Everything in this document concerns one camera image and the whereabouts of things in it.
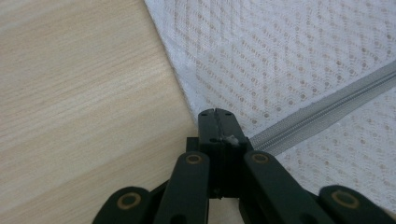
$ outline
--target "zipper teeth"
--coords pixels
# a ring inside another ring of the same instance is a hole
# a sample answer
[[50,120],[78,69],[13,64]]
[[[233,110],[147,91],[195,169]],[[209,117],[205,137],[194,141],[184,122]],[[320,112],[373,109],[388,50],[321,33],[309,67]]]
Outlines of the zipper teeth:
[[283,140],[289,138],[291,135],[300,131],[303,127],[308,126],[309,124],[315,122],[317,119],[330,114],[332,111],[339,108],[340,106],[350,103],[352,100],[354,100],[360,96],[363,96],[364,94],[368,93],[369,91],[381,87],[383,84],[385,84],[386,82],[388,82],[394,78],[396,78],[396,72],[390,73],[390,74],[380,78],[379,80],[375,81],[374,83],[367,85],[358,91],[353,92],[352,94],[342,98],[341,100],[339,100],[338,102],[336,102],[332,105],[327,106],[326,108],[320,110],[319,112],[310,116],[309,118],[299,121],[292,127],[288,128],[283,133],[280,133],[280,134],[270,138],[268,141],[265,141],[264,143],[259,144],[259,146],[257,148],[258,149],[267,149],[268,147],[273,147],[274,145],[277,145],[278,143],[282,142]]

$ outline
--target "gray zipper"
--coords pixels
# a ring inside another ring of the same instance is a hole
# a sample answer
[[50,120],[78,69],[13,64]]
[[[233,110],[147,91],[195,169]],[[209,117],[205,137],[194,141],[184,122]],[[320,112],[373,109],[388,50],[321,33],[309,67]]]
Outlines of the gray zipper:
[[250,139],[256,150],[278,155],[319,133],[396,86],[396,61],[281,120]]

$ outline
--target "tabletop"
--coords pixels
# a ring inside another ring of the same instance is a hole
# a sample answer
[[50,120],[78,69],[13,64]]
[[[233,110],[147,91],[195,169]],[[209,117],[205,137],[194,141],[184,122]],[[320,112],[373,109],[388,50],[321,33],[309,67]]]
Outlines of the tabletop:
[[[0,3],[0,220],[91,223],[169,178],[188,106],[143,1]],[[241,223],[236,200],[209,223]]]

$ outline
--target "textured white cloth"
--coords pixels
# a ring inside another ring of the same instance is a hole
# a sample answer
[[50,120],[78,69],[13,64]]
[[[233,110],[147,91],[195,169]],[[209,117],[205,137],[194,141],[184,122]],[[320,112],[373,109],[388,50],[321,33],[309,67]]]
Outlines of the textured white cloth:
[[276,156],[313,193],[343,185],[396,212],[396,88]]
[[[252,137],[396,60],[396,1],[146,0],[191,113]],[[394,212],[395,90],[278,155],[307,189],[338,183]]]

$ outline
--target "light wood surface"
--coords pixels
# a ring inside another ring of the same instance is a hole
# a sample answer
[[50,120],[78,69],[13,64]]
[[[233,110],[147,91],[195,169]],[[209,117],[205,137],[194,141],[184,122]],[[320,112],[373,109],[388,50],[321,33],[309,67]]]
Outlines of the light wood surface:
[[[143,1],[0,2],[0,223],[90,223],[196,136]],[[241,223],[233,200],[209,223]]]

